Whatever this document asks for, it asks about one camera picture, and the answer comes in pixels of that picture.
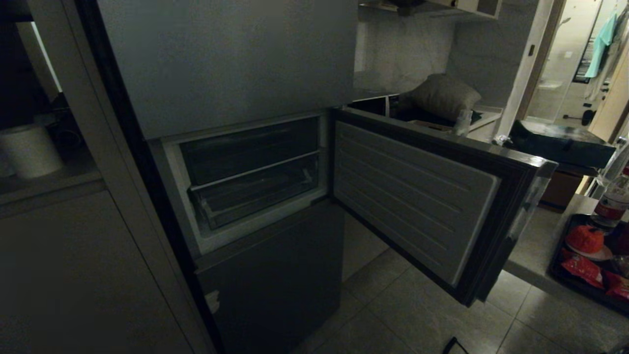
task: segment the toilet paper roll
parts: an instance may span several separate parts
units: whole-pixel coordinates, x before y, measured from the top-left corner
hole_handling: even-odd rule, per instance
[[[60,170],[64,164],[41,125],[0,131],[0,149],[20,178],[35,178]]]

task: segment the pillow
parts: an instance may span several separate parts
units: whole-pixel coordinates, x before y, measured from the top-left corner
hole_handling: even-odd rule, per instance
[[[400,110],[419,107],[447,120],[456,121],[461,110],[471,110],[481,94],[461,80],[432,74],[421,85],[399,97]]]

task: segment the open freezer door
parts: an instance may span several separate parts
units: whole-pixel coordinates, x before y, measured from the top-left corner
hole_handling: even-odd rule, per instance
[[[333,196],[460,303],[484,300],[557,164],[332,110]]]

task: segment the gray refrigerator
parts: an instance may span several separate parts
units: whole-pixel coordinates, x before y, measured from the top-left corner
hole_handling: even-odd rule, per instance
[[[343,107],[357,3],[77,2],[215,342],[288,353],[338,307],[349,213],[484,300],[556,164]]]

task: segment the teal shirt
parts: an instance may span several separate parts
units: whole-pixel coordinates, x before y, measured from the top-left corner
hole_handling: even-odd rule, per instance
[[[611,41],[614,38],[616,17],[618,17],[618,14],[614,11],[594,40],[594,53],[592,54],[592,62],[587,69],[586,77],[596,77],[598,75],[598,67],[601,65],[603,52],[605,51],[605,48],[611,44]]]

